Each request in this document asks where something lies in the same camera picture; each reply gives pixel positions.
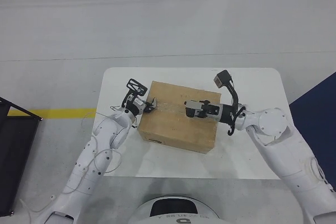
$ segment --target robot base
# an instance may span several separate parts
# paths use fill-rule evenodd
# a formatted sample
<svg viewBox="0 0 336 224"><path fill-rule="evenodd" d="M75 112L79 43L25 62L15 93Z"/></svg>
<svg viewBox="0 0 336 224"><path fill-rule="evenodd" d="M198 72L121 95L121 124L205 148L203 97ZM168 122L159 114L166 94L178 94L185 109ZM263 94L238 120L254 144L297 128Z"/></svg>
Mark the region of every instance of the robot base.
<svg viewBox="0 0 336 224"><path fill-rule="evenodd" d="M211 208L198 200L187 197L165 196L149 200L139 206L128 223L133 224L152 216L172 213L192 213L209 218L219 218Z"/></svg>

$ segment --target cable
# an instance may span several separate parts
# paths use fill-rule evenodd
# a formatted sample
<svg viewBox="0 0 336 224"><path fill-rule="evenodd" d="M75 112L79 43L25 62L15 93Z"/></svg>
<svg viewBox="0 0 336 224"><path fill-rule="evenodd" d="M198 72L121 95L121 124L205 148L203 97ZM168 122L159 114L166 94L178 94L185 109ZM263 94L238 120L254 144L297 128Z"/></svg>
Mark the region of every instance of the cable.
<svg viewBox="0 0 336 224"><path fill-rule="evenodd" d="M89 112L89 113L85 114L85 116L83 116L83 118L82 118L82 120L81 120L81 128L82 128L83 120L84 120L89 114L93 114L93 113L94 113L94 114L102 115L102 116L104 116L106 119L107 119L107 118L113 118L113 116L107 116L107 115L104 115L104 114L101 114L101 113L98 113L98 112Z"/></svg>
<svg viewBox="0 0 336 224"><path fill-rule="evenodd" d="M240 110L235 114L234 118L233 118L233 125L230 126L230 130L228 130L228 135L232 136L234 134L234 130L235 130L235 121L237 119L237 117L242 113L243 110L245 110L246 108L243 106L240 108Z"/></svg>
<svg viewBox="0 0 336 224"><path fill-rule="evenodd" d="M113 111L117 111L119 108L121 108L121 106L110 106L110 109Z"/></svg>
<svg viewBox="0 0 336 224"><path fill-rule="evenodd" d="M135 116L134 117L134 123L132 124L132 128L137 128L138 125L137 125L137 117Z"/></svg>
<svg viewBox="0 0 336 224"><path fill-rule="evenodd" d="M112 146L112 143L113 143L114 139L117 137L117 135L118 135L119 133L121 133L121 131L122 131L123 129L121 129L121 130L116 134L116 136L113 138L112 142L110 143L110 147ZM94 135L91 135L91 136L94 138L94 140L95 140L95 142L96 142L95 152L97 152L98 140L97 140L96 136L94 136ZM104 172L104 174L108 174L108 173L110 173L110 172L115 171L115 170L121 165L121 163L122 163L122 154L121 154L119 151L114 150L114 149L112 149L112 148L111 148L111 149L107 149L107 150L111 150L112 152L116 152L116 153L119 154L120 156L119 156L119 162L118 162L118 165L117 165L114 169L112 169L112 170L110 170L110 171L107 171L107 172ZM101 172L100 169L96 166L96 157L97 157L97 156L98 156L98 155L96 155L96 156L94 157L94 165L95 165L97 171L98 171L98 172Z"/></svg>
<svg viewBox="0 0 336 224"><path fill-rule="evenodd" d="M316 166L318 167L318 171L319 171L319 174L320 174L320 175L317 175L317 174L315 173L315 170L314 170L314 168L312 167L312 162L313 162L313 161L316 162ZM319 165L319 162L318 162L318 160L317 160L316 157L311 158L311 160L310 160L310 166L311 166L312 172L314 173L314 175L315 175L315 177L316 177L317 179L319 179L319 180L321 180L321 181L325 181L325 182L327 182L327 179L326 179L326 177L325 177L325 173L324 173L324 171L322 170L321 166Z"/></svg>
<svg viewBox="0 0 336 224"><path fill-rule="evenodd" d="M99 154L101 154L101 153L103 153L103 152L105 152L105 151L108 151L108 150L111 150L112 152L116 152L116 153L118 153L118 154L120 155L120 160L119 160L119 162L118 162L118 165L117 165L114 169L112 169L112 170L110 170L110 171L107 171L107 172L104 172L104 174L108 174L109 172L113 172L113 171L115 171L115 170L121 165L121 163L122 163L122 154L121 154L120 152L118 152L117 150L114 150L114 149L112 149L112 148L108 148L108 149L102 150L101 152L97 153L97 154L95 155L95 157L94 157L94 158L88 163L88 165L85 167L85 168L87 168L87 169L86 169L85 173L83 174L83 176L81 177L80 182L78 182L77 187L75 187L75 188L74 188L72 191L70 191L70 192L62 192L62 194L71 194L71 193L75 192L75 191L78 189L78 187L81 185L83 179L85 178L85 176L86 176L86 174L87 174L87 172L88 172L88 168L90 167L91 163L95 160L95 158L96 158Z"/></svg>
<svg viewBox="0 0 336 224"><path fill-rule="evenodd" d="M50 202L45 206L45 207L43 207L42 209L40 209L40 210L33 210L33 209L31 209L29 206L27 206L27 204L24 202L24 200L22 200L21 198L19 199L19 201L20 201L20 203L21 203L21 205L26 209L26 211L27 211L27 214L29 214L29 224L31 224L31 213L30 212L32 212L32 213L40 213L40 212L42 212L45 208L47 208L54 200L56 199L56 196L55 195L51 195L51 198L50 198Z"/></svg>

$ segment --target blue wall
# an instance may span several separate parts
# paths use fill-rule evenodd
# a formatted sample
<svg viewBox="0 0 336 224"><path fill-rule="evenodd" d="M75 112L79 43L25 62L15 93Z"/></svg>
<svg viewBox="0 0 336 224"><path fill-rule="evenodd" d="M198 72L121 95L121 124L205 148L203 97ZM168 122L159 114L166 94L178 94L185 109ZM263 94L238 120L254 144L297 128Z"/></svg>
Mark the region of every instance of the blue wall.
<svg viewBox="0 0 336 224"><path fill-rule="evenodd" d="M336 191L336 72L291 103L290 110Z"/></svg>

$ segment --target black cable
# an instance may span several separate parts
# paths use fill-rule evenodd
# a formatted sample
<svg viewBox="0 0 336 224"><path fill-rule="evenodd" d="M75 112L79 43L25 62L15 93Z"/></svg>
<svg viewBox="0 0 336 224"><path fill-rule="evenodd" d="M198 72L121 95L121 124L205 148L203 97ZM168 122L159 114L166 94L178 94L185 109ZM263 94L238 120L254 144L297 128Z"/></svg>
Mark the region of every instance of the black cable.
<svg viewBox="0 0 336 224"><path fill-rule="evenodd" d="M234 118L233 118L233 125L230 126L230 130L228 130L228 136L232 136L234 134L234 130L235 130L235 121L237 119L237 117L242 113L243 110L245 110L246 108L243 106L242 108L240 108L240 110L235 114Z"/></svg>

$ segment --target gray floor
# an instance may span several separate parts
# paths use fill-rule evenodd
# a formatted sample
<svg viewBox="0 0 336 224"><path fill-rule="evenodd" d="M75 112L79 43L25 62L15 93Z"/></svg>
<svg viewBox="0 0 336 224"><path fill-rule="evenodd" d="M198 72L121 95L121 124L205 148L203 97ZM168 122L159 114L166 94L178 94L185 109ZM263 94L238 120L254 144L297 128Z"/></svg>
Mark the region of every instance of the gray floor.
<svg viewBox="0 0 336 224"><path fill-rule="evenodd" d="M292 102L336 71L336 0L0 0L1 96L28 109L95 108L110 67L272 67ZM42 122L17 198L40 208L60 193L91 127ZM302 222L280 181L142 178L105 178L82 221L124 223L171 193L233 223ZM0 223L28 222L15 207Z"/></svg>

